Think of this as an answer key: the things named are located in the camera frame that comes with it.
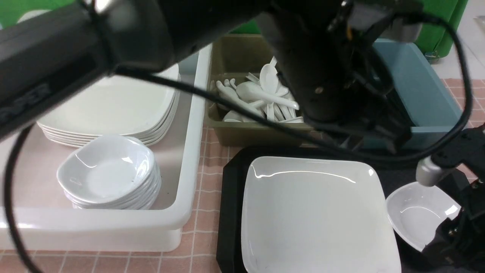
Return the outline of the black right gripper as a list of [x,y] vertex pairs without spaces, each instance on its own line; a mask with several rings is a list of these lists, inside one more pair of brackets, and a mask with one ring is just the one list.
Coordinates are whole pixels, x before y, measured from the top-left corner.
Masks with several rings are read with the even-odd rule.
[[448,217],[438,225],[423,256],[433,266],[484,271],[484,182],[440,182],[438,187],[461,208],[454,219]]

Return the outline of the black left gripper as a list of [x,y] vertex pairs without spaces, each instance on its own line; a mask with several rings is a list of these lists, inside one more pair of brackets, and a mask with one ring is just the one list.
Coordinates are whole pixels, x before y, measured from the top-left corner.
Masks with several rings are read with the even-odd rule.
[[419,0],[272,0],[261,33],[306,123],[347,135],[352,150],[373,139],[396,152],[411,124],[387,97],[393,76],[374,42],[413,42],[421,24],[397,14],[422,10]]

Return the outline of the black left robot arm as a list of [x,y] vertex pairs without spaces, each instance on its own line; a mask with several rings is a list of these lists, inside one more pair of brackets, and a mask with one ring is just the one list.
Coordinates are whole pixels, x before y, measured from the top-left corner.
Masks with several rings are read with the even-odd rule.
[[162,72],[255,20],[304,120],[396,152],[411,127],[386,95],[381,34],[417,38],[418,0],[76,0],[1,31],[1,137],[115,72]]

